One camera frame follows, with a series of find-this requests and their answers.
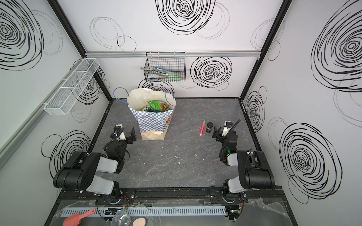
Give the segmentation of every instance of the blue handle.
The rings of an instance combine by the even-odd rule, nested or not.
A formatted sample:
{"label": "blue handle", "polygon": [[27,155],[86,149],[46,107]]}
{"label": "blue handle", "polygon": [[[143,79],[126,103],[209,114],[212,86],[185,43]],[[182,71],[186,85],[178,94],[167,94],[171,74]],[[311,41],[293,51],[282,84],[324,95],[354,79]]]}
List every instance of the blue handle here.
{"label": "blue handle", "polygon": [[117,87],[117,88],[115,88],[115,89],[113,90],[113,96],[114,96],[114,98],[115,98],[116,100],[119,100],[119,101],[121,101],[121,102],[123,102],[123,103],[128,104],[126,101],[120,100],[120,99],[118,99],[118,98],[114,95],[114,92],[115,92],[116,89],[124,89],[124,90],[127,92],[127,95],[130,96],[130,95],[128,94],[128,91],[127,91],[125,88],[123,88],[123,87]]}

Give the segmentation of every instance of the wire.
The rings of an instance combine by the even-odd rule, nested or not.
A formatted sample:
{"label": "wire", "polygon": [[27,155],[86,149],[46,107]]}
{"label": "wire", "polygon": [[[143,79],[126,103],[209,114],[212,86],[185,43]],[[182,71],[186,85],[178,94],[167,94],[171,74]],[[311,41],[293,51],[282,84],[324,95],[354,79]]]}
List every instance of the wire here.
{"label": "wire", "polygon": [[242,205],[243,203],[241,202],[241,199],[239,198],[239,200],[240,200],[240,202],[241,202],[241,209],[243,209],[243,206],[245,206],[245,200],[244,200],[244,198],[243,197],[241,197],[242,199],[243,199],[243,201],[244,201],[244,205]]}
{"label": "wire", "polygon": [[173,98],[175,98],[175,93],[173,92],[173,90],[172,89],[167,89],[166,90],[166,93],[165,93],[165,99],[166,99],[166,101],[167,101],[167,103],[169,104],[169,105],[171,105],[172,107],[175,107],[175,106],[173,106],[172,104],[170,104],[170,102],[168,102],[168,100],[167,100],[167,91],[168,90],[171,90],[172,91],[172,96],[173,96]]}
{"label": "wire", "polygon": [[127,206],[127,209],[130,207],[130,200],[128,199],[128,197],[127,196],[122,196],[121,197],[121,199],[125,199],[125,200],[127,200],[128,201],[128,206]]}
{"label": "wire", "polygon": [[219,131],[221,130],[221,128],[224,128],[224,127],[226,127],[226,126],[220,127],[220,128],[218,129],[218,131],[216,132],[216,137],[217,137],[217,138],[223,139],[223,138],[226,137],[226,136],[219,136]]}
{"label": "wire", "polygon": [[237,124],[241,121],[241,119],[238,119],[238,121],[235,122],[235,124],[231,127],[230,131],[228,132],[228,134],[226,134],[227,139],[229,140],[229,136],[230,134],[234,131],[235,127],[237,126]]}
{"label": "wire", "polygon": [[126,150],[126,152],[128,153],[128,159],[125,159],[124,157],[122,157],[122,159],[124,160],[124,161],[127,161],[127,160],[129,160],[130,159],[130,153]]}
{"label": "wire", "polygon": [[114,98],[115,98],[116,100],[119,100],[119,101],[121,101],[121,102],[123,102],[123,103],[128,104],[126,101],[120,100],[120,99],[118,99],[118,98],[115,96],[114,92],[115,92],[116,89],[124,89],[124,90],[127,92],[127,95],[130,96],[130,95],[128,94],[128,91],[127,91],[125,88],[123,88],[123,87],[117,87],[117,88],[115,88],[115,89],[113,90],[113,96],[114,96]]}
{"label": "wire", "polygon": [[97,201],[98,201],[98,200],[97,200],[97,195],[96,195],[96,207],[97,207],[98,214],[99,214],[99,216],[100,216],[103,220],[105,220],[106,222],[108,222],[108,220],[106,220],[106,219],[101,215],[101,213],[99,212]]}
{"label": "wire", "polygon": [[124,128],[122,127],[122,128],[118,131],[118,133],[117,133],[117,135],[115,136],[115,138],[113,138],[110,142],[108,142],[108,143],[103,147],[103,151],[106,151],[108,145],[109,145],[110,143],[112,143],[115,139],[119,138],[119,136],[123,133],[123,131],[124,131]]}

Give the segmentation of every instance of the red pen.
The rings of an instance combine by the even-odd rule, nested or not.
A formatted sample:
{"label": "red pen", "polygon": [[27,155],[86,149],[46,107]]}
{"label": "red pen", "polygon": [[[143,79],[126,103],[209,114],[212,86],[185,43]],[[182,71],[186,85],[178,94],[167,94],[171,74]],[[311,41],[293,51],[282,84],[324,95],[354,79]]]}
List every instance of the red pen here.
{"label": "red pen", "polygon": [[201,127],[201,132],[200,132],[200,136],[202,136],[202,132],[203,132],[203,128],[205,127],[205,120],[204,120],[204,122],[202,123],[202,127]]}

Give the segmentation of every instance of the wire basket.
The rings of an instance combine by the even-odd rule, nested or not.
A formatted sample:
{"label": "wire basket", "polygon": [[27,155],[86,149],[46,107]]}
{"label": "wire basket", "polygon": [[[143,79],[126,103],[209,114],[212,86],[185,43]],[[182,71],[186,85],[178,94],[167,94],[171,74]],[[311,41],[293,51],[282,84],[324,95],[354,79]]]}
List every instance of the wire basket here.
{"label": "wire basket", "polygon": [[95,58],[82,59],[45,105],[49,115],[67,115],[99,67]]}
{"label": "wire basket", "polygon": [[185,52],[147,52],[143,73],[146,81],[161,79],[167,82],[185,82]]}

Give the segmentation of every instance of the paper bag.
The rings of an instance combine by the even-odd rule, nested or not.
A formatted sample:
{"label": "paper bag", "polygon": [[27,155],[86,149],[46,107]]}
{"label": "paper bag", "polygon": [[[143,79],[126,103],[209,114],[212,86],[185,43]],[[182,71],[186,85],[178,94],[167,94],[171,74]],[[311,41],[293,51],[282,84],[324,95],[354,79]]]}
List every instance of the paper bag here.
{"label": "paper bag", "polygon": [[[170,110],[165,112],[141,111],[149,101],[158,100],[170,104]],[[176,100],[172,94],[138,88],[131,91],[127,98],[128,108],[138,121],[143,140],[164,140],[170,124]]]}

